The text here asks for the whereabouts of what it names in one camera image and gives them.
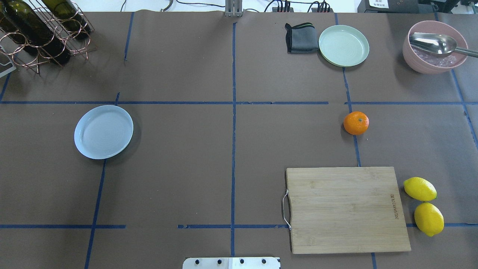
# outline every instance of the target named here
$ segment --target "light green plate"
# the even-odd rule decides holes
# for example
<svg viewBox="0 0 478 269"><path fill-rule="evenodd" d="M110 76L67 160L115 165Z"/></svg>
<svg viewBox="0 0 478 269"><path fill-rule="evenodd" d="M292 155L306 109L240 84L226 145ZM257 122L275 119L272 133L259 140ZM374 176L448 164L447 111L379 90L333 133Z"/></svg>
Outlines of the light green plate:
<svg viewBox="0 0 478 269"><path fill-rule="evenodd" d="M334 25L325 29L319 37L322 56L339 67L352 67L363 62L369 55L369 42L357 29L347 25Z"/></svg>

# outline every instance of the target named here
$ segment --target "scoop handle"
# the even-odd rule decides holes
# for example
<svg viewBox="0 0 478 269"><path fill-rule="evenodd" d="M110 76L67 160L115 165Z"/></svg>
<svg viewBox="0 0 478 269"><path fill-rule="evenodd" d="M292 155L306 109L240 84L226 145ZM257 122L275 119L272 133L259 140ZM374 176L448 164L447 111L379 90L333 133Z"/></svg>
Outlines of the scoop handle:
<svg viewBox="0 0 478 269"><path fill-rule="evenodd" d="M478 58L478 51L475 51L475 50L456 47L455 52Z"/></svg>

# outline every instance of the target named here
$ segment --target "white plate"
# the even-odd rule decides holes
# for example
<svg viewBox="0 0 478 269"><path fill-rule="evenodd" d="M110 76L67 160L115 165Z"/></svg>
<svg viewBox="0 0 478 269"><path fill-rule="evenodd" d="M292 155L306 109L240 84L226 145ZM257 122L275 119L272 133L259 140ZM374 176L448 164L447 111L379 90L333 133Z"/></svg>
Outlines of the white plate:
<svg viewBox="0 0 478 269"><path fill-rule="evenodd" d="M331 64L352 67L363 62L369 55L369 42L357 29L347 25L334 25L325 29L319 37L320 53Z"/></svg>
<svg viewBox="0 0 478 269"><path fill-rule="evenodd" d="M88 111L76 125L76 148L91 159L120 153L133 136L133 120L119 106L104 105Z"/></svg>

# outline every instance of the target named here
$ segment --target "folded cloth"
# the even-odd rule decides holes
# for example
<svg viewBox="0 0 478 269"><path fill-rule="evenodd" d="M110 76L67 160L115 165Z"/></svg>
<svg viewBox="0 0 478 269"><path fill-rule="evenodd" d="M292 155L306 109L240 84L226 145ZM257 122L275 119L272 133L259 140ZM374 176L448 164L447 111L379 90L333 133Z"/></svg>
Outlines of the folded cloth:
<svg viewBox="0 0 478 269"><path fill-rule="evenodd" d="M305 22L294 27L286 23L285 42L287 52L291 54L312 53L319 50L317 31L310 22Z"/></svg>

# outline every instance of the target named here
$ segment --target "logo on cutting board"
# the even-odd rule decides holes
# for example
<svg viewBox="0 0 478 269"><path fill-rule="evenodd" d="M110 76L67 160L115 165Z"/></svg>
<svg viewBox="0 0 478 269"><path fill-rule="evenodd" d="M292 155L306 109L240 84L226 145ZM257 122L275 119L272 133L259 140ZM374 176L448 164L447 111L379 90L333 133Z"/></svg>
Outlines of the logo on cutting board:
<svg viewBox="0 0 478 269"><path fill-rule="evenodd" d="M398 212L397 212L397 203L395 202L395 195L390 194L391 204L393 206L393 213L395 214L395 218L398 219Z"/></svg>

